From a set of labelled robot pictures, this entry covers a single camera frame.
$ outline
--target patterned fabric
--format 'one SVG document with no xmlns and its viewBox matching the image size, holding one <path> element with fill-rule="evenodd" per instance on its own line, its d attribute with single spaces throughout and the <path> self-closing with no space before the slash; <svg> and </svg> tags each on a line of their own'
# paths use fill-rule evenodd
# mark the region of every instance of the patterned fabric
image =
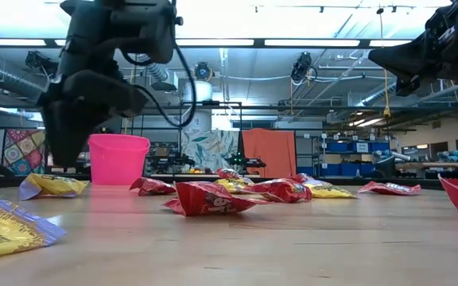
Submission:
<svg viewBox="0 0 458 286">
<path fill-rule="evenodd" d="M 15 175 L 45 171 L 45 131 L 8 129 L 5 135 L 3 165 Z"/>
<path fill-rule="evenodd" d="M 181 134 L 181 151 L 196 162 L 197 168 L 230 167 L 226 159 L 238 152 L 237 131 L 188 131 Z"/>
</svg>

